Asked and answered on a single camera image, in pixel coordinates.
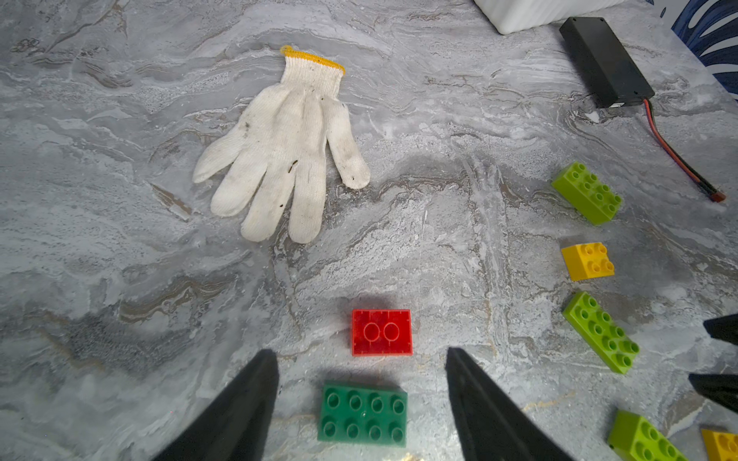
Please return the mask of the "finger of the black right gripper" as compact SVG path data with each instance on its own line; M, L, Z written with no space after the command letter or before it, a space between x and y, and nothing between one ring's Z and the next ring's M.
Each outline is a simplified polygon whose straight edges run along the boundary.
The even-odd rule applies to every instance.
M711 338L738 345L738 314L705 320L703 326Z
M737 375L690 374L688 380L694 390L705 399L738 413Z

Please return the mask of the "lime green long lego brick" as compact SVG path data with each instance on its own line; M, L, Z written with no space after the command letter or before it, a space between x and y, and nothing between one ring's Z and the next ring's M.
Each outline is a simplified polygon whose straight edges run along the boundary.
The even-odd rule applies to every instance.
M611 371L625 375L640 352L637 343L585 291L575 294L563 315Z

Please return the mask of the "yellow long lego brick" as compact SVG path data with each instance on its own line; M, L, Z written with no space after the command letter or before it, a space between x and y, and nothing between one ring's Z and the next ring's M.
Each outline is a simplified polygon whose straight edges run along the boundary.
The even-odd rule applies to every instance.
M709 461L738 461L738 435L701 429Z

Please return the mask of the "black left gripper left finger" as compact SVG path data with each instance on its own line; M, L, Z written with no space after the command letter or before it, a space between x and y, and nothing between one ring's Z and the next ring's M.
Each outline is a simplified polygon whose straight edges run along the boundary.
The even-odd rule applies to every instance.
M276 353L259 351L157 460L261 460L279 387Z

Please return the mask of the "dark green lego brick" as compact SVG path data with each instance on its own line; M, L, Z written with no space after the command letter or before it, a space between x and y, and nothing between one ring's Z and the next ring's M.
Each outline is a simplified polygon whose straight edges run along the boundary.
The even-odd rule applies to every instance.
M328 381L322 393L317 440L404 448L407 445L407 393Z

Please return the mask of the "lime green lego brick front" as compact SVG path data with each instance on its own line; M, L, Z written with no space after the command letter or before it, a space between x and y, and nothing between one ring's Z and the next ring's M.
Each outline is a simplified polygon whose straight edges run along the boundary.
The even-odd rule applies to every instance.
M687 458L644 417L617 410L607 445L623 460L687 461Z

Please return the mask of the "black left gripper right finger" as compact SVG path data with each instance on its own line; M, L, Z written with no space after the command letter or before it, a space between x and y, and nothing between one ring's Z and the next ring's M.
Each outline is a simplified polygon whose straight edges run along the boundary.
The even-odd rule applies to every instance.
M455 427L466 460L569 460L461 348L447 351Z

